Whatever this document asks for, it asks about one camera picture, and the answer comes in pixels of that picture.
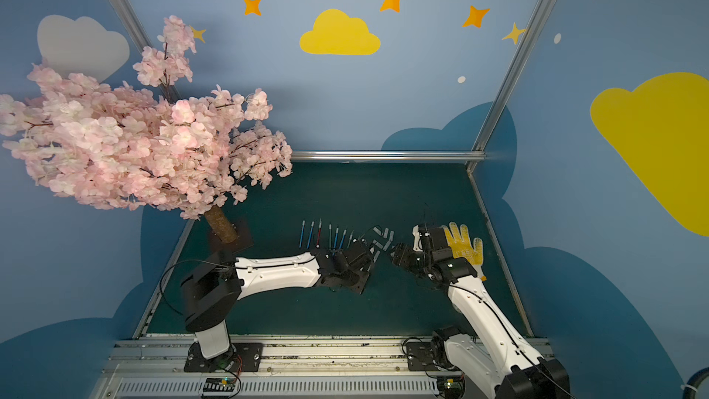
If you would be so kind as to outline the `short blue carving knife capped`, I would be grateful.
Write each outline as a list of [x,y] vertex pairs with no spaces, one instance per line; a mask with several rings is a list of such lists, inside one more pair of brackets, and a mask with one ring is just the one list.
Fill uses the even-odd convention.
[[343,244],[345,243],[346,233],[347,233],[347,229],[345,228],[345,230],[343,231],[342,237],[341,237],[339,247],[338,247],[339,249],[343,249]]

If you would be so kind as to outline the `blue carving knife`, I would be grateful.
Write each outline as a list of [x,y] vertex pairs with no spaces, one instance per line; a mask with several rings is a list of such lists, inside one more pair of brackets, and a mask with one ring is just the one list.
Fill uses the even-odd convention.
[[310,250],[310,248],[311,248],[312,236],[313,236],[313,231],[314,231],[314,224],[315,224],[315,221],[312,221],[310,224],[310,229],[308,231],[308,241],[306,242],[306,250]]
[[303,241],[304,241],[304,235],[305,235],[305,224],[306,224],[306,221],[303,220],[301,223],[301,229],[300,229],[299,240],[298,240],[298,248],[299,249],[302,249],[302,247],[303,247]]

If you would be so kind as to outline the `red carving knife capped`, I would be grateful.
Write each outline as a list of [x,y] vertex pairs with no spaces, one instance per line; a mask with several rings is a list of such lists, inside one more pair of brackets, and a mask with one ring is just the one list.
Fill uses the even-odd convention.
[[319,219],[319,224],[318,224],[318,229],[317,229],[317,234],[316,234],[316,249],[319,249],[321,247],[321,231],[322,231],[322,220]]

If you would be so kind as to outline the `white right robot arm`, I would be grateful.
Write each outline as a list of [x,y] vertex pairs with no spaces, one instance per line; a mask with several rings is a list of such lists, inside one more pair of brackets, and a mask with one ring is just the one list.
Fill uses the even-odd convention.
[[393,249],[393,264],[430,280],[473,329],[434,332],[429,349],[403,346],[420,371],[459,371],[487,398],[569,398],[569,375],[559,360],[545,358],[519,333],[485,287],[480,238],[466,225],[416,225],[411,246]]

